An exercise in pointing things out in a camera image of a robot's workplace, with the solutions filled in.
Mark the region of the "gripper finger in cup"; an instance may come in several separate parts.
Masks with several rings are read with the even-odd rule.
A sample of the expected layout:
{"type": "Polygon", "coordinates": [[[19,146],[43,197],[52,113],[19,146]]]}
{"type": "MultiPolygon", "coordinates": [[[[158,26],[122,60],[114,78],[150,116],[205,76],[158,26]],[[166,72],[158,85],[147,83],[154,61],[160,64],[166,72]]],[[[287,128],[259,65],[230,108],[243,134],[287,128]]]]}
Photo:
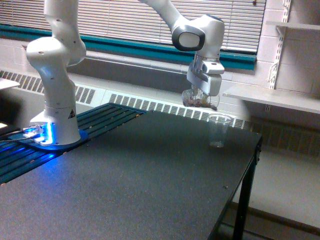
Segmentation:
{"type": "Polygon", "coordinates": [[[202,92],[202,93],[200,94],[200,102],[201,102],[201,103],[207,103],[207,102],[208,102],[208,95],[205,94],[204,92],[202,92]]]}

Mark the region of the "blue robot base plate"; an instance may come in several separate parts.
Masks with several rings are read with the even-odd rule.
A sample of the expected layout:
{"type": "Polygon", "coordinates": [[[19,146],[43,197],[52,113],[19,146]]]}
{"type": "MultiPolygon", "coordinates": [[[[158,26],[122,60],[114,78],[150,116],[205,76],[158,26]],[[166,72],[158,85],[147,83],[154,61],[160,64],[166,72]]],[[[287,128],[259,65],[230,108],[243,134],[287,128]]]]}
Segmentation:
{"type": "Polygon", "coordinates": [[[18,142],[26,147],[30,147],[36,150],[42,150],[45,152],[65,152],[72,150],[85,142],[89,140],[89,135],[87,132],[84,130],[80,130],[80,140],[77,142],[71,143],[71,144],[65,144],[65,145],[40,145],[31,139],[26,139],[26,140],[18,140],[18,142]]]}

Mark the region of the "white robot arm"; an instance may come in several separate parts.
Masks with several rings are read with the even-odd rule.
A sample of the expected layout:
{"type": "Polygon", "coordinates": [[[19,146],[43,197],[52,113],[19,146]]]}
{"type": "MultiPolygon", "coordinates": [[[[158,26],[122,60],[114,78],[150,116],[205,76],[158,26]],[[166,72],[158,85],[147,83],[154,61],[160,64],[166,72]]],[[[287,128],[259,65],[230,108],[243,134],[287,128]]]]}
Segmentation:
{"type": "MultiPolygon", "coordinates": [[[[225,23],[212,15],[189,20],[169,0],[148,0],[146,4],[168,25],[174,47],[194,52],[187,71],[191,89],[183,91],[183,104],[213,109],[209,98],[219,95],[225,71],[220,62],[225,23]]],[[[78,28],[78,6],[76,0],[45,1],[44,17],[52,35],[33,40],[26,48],[29,63],[41,77],[45,102],[44,110],[30,121],[37,131],[24,135],[46,147],[67,146],[81,139],[75,84],[67,73],[67,68],[79,64],[87,52],[78,28]]]]}

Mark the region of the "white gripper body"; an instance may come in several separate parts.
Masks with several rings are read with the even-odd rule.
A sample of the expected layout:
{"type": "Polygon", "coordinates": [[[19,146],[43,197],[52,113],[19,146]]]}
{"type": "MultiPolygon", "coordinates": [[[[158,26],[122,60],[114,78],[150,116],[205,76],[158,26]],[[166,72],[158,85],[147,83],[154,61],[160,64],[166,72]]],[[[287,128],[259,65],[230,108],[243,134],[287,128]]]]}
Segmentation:
{"type": "Polygon", "coordinates": [[[195,55],[187,71],[187,80],[206,95],[215,97],[222,84],[224,66],[218,58],[207,58],[195,55]]]}

